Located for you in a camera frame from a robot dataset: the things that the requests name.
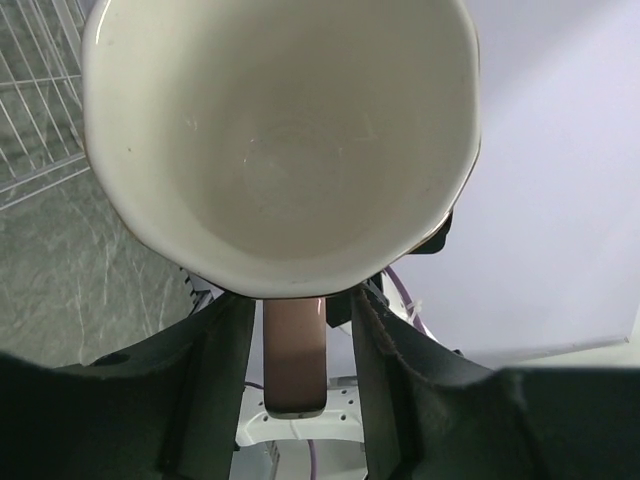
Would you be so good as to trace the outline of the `white and pink mug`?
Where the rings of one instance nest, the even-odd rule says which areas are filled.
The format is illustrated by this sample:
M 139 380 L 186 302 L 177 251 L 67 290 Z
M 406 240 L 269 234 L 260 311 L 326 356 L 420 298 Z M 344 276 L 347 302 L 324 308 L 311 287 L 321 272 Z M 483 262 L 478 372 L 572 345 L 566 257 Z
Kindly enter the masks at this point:
M 411 252 L 479 155 L 461 1 L 99 1 L 81 61 L 86 155 L 128 230 L 262 303 Z

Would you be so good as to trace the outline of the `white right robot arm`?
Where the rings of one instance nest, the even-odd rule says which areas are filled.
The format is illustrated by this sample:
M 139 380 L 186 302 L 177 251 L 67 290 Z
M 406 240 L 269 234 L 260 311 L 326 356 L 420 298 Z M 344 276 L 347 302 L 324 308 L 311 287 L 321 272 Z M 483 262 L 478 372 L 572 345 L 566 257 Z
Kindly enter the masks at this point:
M 430 255 L 441 251 L 451 223 L 450 213 L 435 236 L 411 254 Z M 185 272 L 185 283 L 191 285 L 191 295 L 195 295 L 191 314 L 204 309 L 223 293 L 209 281 L 188 270 Z M 371 277 L 365 285 L 375 287 L 374 291 L 382 294 L 383 302 L 400 319 L 437 341 L 420 318 L 420 302 L 412 299 L 391 266 Z M 319 416 L 328 398 L 326 329 L 327 325 L 333 328 L 350 321 L 348 294 L 335 294 L 328 299 L 265 300 L 262 312 L 263 387 L 266 387 L 262 392 L 266 411 L 279 418 Z

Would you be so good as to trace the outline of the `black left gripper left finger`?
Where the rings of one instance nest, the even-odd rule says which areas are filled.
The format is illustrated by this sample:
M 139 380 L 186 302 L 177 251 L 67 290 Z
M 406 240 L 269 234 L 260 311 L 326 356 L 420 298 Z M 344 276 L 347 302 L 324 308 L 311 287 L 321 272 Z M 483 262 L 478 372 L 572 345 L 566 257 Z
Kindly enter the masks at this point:
M 82 366 L 1 358 L 5 479 L 225 479 L 253 333 L 231 294 Z

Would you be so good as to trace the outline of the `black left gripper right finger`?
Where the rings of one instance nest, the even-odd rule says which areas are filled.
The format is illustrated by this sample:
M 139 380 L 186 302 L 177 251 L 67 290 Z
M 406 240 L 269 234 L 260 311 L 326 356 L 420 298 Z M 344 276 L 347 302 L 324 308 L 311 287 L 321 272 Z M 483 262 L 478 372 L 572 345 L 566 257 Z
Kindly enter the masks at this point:
M 372 479 L 635 479 L 635 368 L 480 366 L 353 291 Z

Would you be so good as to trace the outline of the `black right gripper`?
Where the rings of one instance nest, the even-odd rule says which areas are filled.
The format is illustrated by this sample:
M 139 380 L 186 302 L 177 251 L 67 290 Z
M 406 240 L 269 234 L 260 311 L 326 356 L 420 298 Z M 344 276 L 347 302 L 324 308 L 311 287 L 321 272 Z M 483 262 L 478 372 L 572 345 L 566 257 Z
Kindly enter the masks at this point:
M 446 245 L 447 236 L 451 229 L 453 212 L 450 211 L 439 229 L 428 239 L 410 252 L 410 255 L 434 255 L 442 251 Z

